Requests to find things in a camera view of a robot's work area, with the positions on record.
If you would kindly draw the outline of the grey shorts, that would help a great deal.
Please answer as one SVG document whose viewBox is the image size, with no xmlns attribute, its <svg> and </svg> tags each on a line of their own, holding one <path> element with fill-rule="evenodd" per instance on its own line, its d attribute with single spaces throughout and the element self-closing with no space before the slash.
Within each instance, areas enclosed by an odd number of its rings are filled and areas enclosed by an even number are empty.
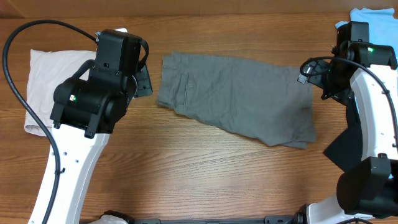
<svg viewBox="0 0 398 224">
<path fill-rule="evenodd" d="M 313 90 L 298 76 L 297 67 L 174 52 L 163 57 L 157 102 L 268 146 L 305 149 L 316 140 Z"/>
</svg>

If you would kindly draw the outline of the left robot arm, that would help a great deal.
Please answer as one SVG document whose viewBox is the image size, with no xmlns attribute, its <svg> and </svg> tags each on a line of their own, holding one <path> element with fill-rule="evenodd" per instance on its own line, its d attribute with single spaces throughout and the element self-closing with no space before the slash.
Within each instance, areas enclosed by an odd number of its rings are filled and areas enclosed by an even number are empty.
<svg viewBox="0 0 398 224">
<path fill-rule="evenodd" d="M 119 30 L 97 35 L 97 51 L 59 84 L 50 114 L 60 160 L 51 152 L 30 223 L 79 223 L 90 179 L 116 123 L 130 102 L 153 93 L 148 43 Z"/>
</svg>

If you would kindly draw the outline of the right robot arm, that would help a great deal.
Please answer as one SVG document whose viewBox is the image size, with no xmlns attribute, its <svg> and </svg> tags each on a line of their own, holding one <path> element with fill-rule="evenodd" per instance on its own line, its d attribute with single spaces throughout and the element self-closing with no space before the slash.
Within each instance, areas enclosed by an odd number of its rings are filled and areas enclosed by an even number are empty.
<svg viewBox="0 0 398 224">
<path fill-rule="evenodd" d="M 388 45 L 372 44 L 366 22 L 337 30 L 331 56 L 310 58 L 300 83 L 322 89 L 323 99 L 346 108 L 348 127 L 325 149 L 342 174 L 336 194 L 304 205 L 294 223 L 370 223 L 397 215 L 397 59 Z"/>
</svg>

